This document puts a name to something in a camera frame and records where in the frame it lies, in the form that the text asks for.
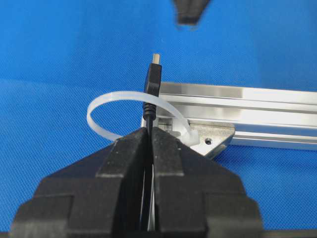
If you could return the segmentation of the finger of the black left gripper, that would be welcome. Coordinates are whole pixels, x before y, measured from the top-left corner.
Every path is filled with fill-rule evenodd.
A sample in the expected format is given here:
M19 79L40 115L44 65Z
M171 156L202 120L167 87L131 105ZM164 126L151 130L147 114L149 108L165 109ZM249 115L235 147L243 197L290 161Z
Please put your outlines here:
M197 25L209 0L174 0L176 19L180 25Z

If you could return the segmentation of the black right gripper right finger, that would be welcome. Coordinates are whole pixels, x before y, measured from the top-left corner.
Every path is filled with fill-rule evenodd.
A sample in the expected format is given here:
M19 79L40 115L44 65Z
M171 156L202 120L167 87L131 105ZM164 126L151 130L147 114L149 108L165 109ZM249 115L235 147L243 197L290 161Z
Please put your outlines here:
M164 238L260 238L258 204L240 177L174 136L152 130L156 228Z

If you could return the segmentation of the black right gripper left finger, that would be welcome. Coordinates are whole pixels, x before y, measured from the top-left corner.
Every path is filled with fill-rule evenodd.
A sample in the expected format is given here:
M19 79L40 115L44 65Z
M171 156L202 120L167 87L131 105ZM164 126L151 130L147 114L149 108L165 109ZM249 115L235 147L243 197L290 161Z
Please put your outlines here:
M141 227L145 128L41 180L11 238L122 238Z

